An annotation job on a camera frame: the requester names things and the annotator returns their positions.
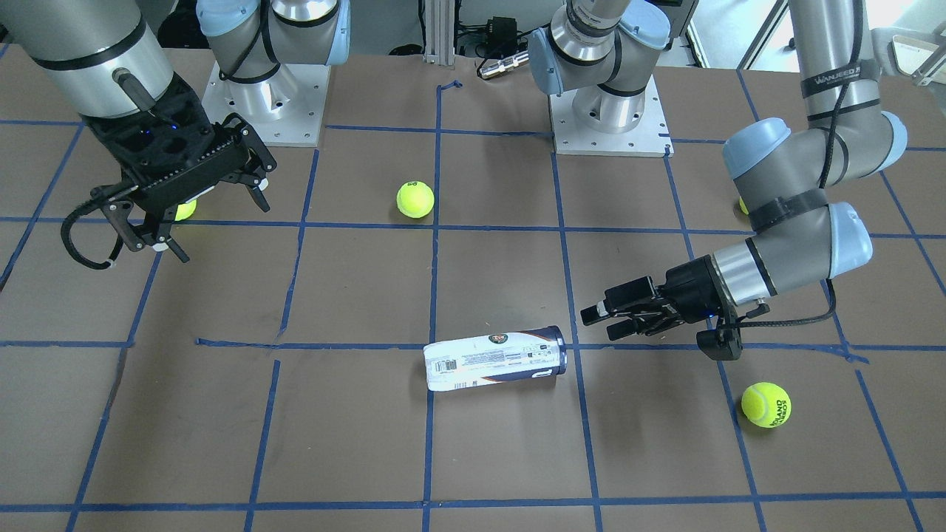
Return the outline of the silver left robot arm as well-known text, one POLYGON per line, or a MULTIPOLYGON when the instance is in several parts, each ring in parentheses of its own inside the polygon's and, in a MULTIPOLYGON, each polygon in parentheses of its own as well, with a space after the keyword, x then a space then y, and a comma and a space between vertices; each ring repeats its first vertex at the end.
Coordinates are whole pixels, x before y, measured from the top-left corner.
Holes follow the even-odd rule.
MULTIPOLYGON (((808 126, 783 119, 750 124, 724 142, 729 177, 748 211, 753 235, 676 266, 656 285, 645 276, 611 287, 581 311, 590 326, 608 319, 611 340, 656 335, 716 318, 702 343, 737 339, 744 329, 793 327, 831 318, 764 321, 766 299, 832 279, 872 257, 871 237, 847 202, 831 203, 830 186, 882 171, 903 155, 908 130, 879 101, 875 60, 862 1, 791 1, 800 55, 800 93, 808 126)), ((528 35, 531 74, 547 95, 584 92, 605 100, 641 100, 669 21, 652 4, 568 1, 547 26, 528 35)))

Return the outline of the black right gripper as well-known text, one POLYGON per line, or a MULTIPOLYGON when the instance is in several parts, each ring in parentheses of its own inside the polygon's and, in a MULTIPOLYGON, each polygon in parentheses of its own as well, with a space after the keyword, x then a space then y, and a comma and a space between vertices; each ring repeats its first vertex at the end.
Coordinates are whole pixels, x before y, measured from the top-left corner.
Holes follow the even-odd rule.
POLYGON ((171 251, 180 262, 189 262, 170 235, 175 211, 220 181, 243 185, 257 208, 270 212, 264 190, 277 167, 270 149, 236 112, 223 124, 211 122, 196 92, 178 74, 153 112, 86 117, 85 124, 122 171, 121 185, 92 189, 92 206, 132 251, 171 251))

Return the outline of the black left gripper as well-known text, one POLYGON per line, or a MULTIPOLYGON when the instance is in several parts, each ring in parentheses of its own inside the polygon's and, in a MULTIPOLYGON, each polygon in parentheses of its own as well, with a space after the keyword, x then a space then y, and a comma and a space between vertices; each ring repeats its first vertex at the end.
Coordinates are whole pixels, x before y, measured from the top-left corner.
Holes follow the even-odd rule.
POLYGON ((601 301, 580 311, 580 317, 585 326, 624 318, 606 327, 609 340, 617 341, 632 335, 653 336, 712 316, 726 322, 728 307, 712 260, 698 257, 666 270, 665 283, 659 290, 652 277, 609 287, 601 301), (662 310, 660 296, 671 307, 669 314, 662 310))

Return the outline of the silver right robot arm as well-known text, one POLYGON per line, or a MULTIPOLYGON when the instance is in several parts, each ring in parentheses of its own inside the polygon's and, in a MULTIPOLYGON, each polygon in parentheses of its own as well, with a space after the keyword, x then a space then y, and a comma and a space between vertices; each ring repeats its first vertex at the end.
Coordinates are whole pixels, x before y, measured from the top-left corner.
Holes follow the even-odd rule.
POLYGON ((347 61, 348 1, 199 1, 217 76, 203 97, 169 63, 135 1, 4 1, 2 26, 118 162, 61 223, 75 262, 114 266, 122 249, 188 256, 178 209, 226 183, 267 212, 271 146, 316 144, 324 104, 311 80, 347 61))

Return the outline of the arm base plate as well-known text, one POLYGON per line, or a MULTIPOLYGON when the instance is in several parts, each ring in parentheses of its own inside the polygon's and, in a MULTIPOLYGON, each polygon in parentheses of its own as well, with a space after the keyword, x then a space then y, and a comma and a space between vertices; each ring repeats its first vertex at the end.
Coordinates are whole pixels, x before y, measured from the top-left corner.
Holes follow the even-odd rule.
POLYGON ((557 154, 671 157, 675 154, 655 78, 618 97, 591 86, 548 97, 557 154))
POLYGON ((236 112, 267 147, 316 148, 331 73, 328 65, 284 64, 269 80, 240 84, 220 80, 215 64, 204 90, 203 108, 212 121, 220 123, 236 112))

